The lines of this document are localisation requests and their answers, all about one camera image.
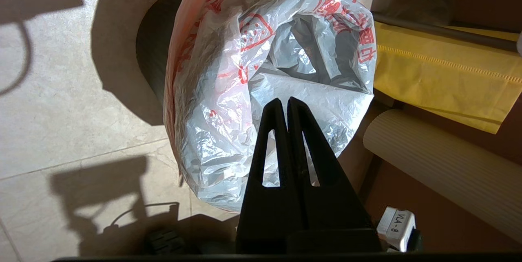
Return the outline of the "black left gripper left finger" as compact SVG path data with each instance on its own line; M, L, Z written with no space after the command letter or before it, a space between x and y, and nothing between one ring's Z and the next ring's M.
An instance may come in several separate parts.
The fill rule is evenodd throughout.
M278 187L263 186L269 132L274 132ZM285 123L282 102L270 101L261 117L250 173L243 198L240 235L289 235L302 230L303 217L295 184L292 145Z

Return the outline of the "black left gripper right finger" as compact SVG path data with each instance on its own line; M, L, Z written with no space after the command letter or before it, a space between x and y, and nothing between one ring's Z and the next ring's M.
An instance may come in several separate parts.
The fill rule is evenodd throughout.
M291 97L292 172L308 230L375 230L309 107Z

